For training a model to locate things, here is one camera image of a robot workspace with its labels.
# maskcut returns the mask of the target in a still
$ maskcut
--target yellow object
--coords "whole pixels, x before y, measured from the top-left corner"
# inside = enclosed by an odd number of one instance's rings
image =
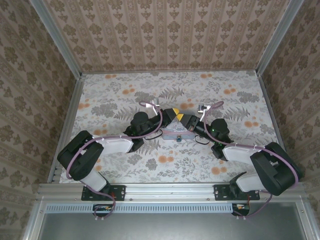
[[[183,116],[184,116],[184,115],[183,115],[182,113],[180,113],[180,114],[178,114],[178,115],[176,116],[176,118],[177,118],[179,121],[181,121],[181,119],[182,119]]]
[[[172,109],[173,109],[175,115],[178,115],[178,114],[179,114],[179,109],[178,109],[178,108],[172,108]]]

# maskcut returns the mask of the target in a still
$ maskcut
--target floral tablecloth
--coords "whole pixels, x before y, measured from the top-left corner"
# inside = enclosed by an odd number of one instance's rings
[[[85,75],[84,88],[72,130],[72,138],[81,130],[105,136],[122,133],[133,115],[151,108],[138,102],[159,98],[160,107],[178,108],[182,113],[197,112],[198,104],[224,101],[223,107],[208,117],[224,118],[230,138],[237,143],[263,146],[277,141],[274,127],[254,71],[153,72]],[[181,128],[177,120],[171,128]],[[185,183],[229,181],[249,171],[247,164],[218,160],[212,144],[193,140],[145,141],[133,153],[103,152],[95,169],[111,183]],[[62,172],[60,183],[70,183]]]

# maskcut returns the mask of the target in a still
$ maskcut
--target mounting plate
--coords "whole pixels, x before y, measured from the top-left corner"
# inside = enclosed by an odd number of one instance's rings
[[[214,189],[214,198],[216,201],[228,201],[228,200],[248,200],[248,196],[237,197],[235,198],[230,194],[230,184],[217,184],[213,185]],[[250,201],[252,200],[260,200],[259,191],[249,191],[247,194],[250,197]]]
[[[125,185],[111,185],[110,191],[108,193],[116,201],[124,201],[126,196],[126,186]],[[81,195],[82,201],[112,201],[110,198],[96,194],[92,191],[90,191],[85,186],[82,189],[82,195]]]

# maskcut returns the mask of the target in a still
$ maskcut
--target patterned wallpaper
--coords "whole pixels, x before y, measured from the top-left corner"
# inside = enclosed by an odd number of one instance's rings
[[[289,0],[44,0],[83,72],[255,69]]]
[[[263,73],[288,153],[320,223],[320,1],[305,0]]]
[[[0,0],[0,239],[47,181],[75,79],[28,0]]]

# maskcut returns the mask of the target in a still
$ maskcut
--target vented grille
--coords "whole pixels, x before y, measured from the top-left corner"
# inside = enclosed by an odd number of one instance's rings
[[[54,213],[92,213],[92,203],[48,204],[47,214]],[[231,203],[118,203],[114,213],[232,213]]]

